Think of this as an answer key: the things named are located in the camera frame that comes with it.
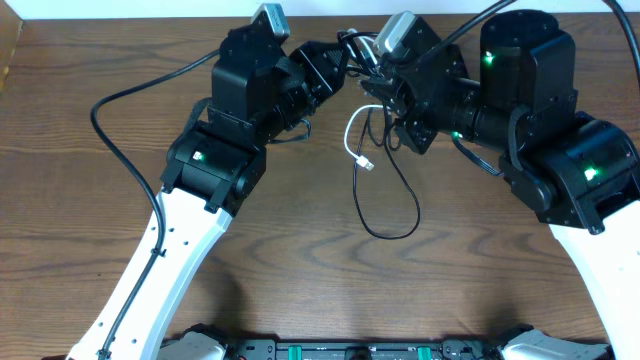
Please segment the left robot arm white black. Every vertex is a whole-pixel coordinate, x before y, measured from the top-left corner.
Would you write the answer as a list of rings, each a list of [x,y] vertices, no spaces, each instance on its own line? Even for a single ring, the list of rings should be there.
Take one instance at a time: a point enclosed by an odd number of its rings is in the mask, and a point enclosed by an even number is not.
[[[209,56],[211,94],[170,146],[145,233],[72,359],[153,359],[195,273],[266,169],[269,145],[344,84],[343,40],[291,53],[286,31],[247,25]]]

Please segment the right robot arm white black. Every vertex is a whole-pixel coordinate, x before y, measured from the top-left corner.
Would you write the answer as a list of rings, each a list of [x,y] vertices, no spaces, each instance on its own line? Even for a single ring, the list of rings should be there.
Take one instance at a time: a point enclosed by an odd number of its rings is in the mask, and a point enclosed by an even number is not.
[[[378,73],[363,88],[396,114],[400,141],[427,151],[440,133],[460,151],[499,152],[486,171],[547,225],[577,267],[618,359],[639,355],[639,153],[616,125],[577,110],[575,44],[556,18],[500,1],[479,27],[480,77],[457,35],[411,12],[376,36]]]

